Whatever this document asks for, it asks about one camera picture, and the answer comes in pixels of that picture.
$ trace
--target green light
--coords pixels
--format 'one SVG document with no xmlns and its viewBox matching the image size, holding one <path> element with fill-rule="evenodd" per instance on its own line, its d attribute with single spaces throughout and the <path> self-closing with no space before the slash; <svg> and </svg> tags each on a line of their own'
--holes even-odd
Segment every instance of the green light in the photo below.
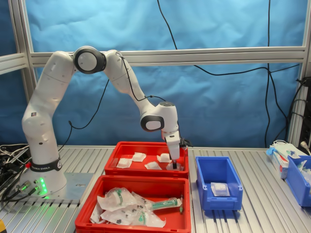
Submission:
<svg viewBox="0 0 311 233">
<path fill-rule="evenodd" d="M 44 179 L 42 177 L 40 177 L 40 181 L 41 181 L 41 186 L 43 188 L 43 192 L 41 193 L 41 195 L 45 195 L 48 192 L 48 190 L 45 187 Z"/>
</svg>

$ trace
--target blue box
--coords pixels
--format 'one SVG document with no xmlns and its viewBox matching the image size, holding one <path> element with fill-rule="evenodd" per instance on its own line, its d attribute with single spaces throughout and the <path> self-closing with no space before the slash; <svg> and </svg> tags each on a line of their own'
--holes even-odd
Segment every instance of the blue box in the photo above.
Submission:
<svg viewBox="0 0 311 233">
<path fill-rule="evenodd" d="M 240 210 L 243 187 L 229 157 L 195 157 L 197 181 L 203 210 Z M 230 197 L 214 196 L 210 183 L 227 183 Z"/>
<path fill-rule="evenodd" d="M 311 168 L 311 157 L 308 155 L 300 156 L 300 159 L 293 159 L 288 156 L 289 165 L 287 170 L 286 182 L 291 188 L 300 206 L 311 206 L 310 184 L 305 180 L 297 165 L 307 160 L 306 168 Z"/>
</svg>

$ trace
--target red crate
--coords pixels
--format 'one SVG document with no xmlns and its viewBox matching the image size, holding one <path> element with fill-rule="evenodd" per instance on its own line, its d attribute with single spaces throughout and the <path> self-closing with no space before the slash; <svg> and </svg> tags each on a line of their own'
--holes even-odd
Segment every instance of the red crate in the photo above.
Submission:
<svg viewBox="0 0 311 233">
<path fill-rule="evenodd" d="M 132 162 L 129 168 L 117 168 L 120 158 L 131 159 L 135 152 L 145 153 L 147 157 L 142 162 Z M 149 176 L 149 177 L 179 177 L 188 178 L 189 163 L 188 149 L 180 148 L 180 157 L 177 163 L 180 163 L 184 171 L 166 170 L 168 163 L 159 163 L 156 156 L 162 153 L 168 153 L 166 143 L 164 142 L 119 142 L 113 150 L 106 166 L 106 175 L 121 176 Z M 162 170 L 148 170 L 145 164 L 157 161 Z"/>
<path fill-rule="evenodd" d="M 178 207 L 155 210 L 154 213 L 161 220 L 166 220 L 163 228 L 91 223 L 89 218 L 97 202 L 97 196 L 104 197 L 105 192 L 115 187 L 125 187 L 130 192 L 134 191 L 152 201 L 178 198 L 183 195 L 184 211 L 181 214 Z M 190 233 L 189 181 L 166 177 L 100 176 L 76 218 L 75 225 L 77 233 Z"/>
</svg>

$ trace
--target medical supply box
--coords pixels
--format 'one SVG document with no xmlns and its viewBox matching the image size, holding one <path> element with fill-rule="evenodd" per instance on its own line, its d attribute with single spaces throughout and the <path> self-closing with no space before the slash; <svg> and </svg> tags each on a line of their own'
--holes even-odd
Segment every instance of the medical supply box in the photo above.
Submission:
<svg viewBox="0 0 311 233">
<path fill-rule="evenodd" d="M 203 210 L 240 210 L 243 187 L 229 157 L 195 157 L 197 186 Z M 230 197 L 214 196 L 210 183 L 226 183 Z"/>
<path fill-rule="evenodd" d="M 162 221 L 166 220 L 163 228 L 91 223 L 89 219 L 97 203 L 97 196 L 104 197 L 105 192 L 115 187 L 125 187 L 130 192 L 134 191 L 151 201 L 162 201 L 168 197 L 183 195 L 183 213 L 179 212 L 179 208 L 155 210 L 154 213 Z M 76 218 L 75 225 L 77 233 L 190 233 L 189 182 L 183 178 L 100 176 Z"/>
<path fill-rule="evenodd" d="M 273 151 L 271 155 L 268 155 L 273 163 L 273 166 L 277 170 L 281 179 L 286 179 L 288 172 L 289 162 L 280 155 L 277 151 Z"/>
<path fill-rule="evenodd" d="M 135 152 L 144 153 L 147 157 L 142 162 L 132 162 L 129 168 L 117 168 L 119 159 L 132 159 Z M 145 164 L 156 161 L 157 155 L 169 153 L 165 142 L 119 142 L 113 150 L 107 164 L 105 166 L 106 175 L 121 175 L 121 176 L 149 176 L 149 177 L 176 177 L 188 178 L 188 149 L 180 148 L 180 157 L 177 160 L 183 171 L 167 170 L 168 163 L 158 163 L 162 170 L 147 170 Z"/>
<path fill-rule="evenodd" d="M 311 156 L 300 156 L 300 159 L 293 159 L 288 156 L 288 159 L 289 166 L 286 182 L 300 206 L 311 206 L 310 184 L 297 168 L 297 165 L 305 160 L 307 160 L 305 167 L 311 168 Z"/>
</svg>

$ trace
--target metal table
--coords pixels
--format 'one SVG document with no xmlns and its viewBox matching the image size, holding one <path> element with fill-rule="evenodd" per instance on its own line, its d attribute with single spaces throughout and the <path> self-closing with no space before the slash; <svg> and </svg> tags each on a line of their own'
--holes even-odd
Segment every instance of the metal table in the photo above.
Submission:
<svg viewBox="0 0 311 233">
<path fill-rule="evenodd" d="M 95 174 L 81 204 L 10 203 L 0 212 L 13 233 L 72 233 L 76 219 L 113 146 L 66 146 L 60 156 L 66 172 Z M 229 156 L 244 187 L 241 211 L 208 211 L 200 207 L 195 156 Z M 189 150 L 191 229 L 197 233 L 311 233 L 311 208 L 301 208 L 286 182 L 265 154 L 265 149 L 193 148 Z"/>
</svg>

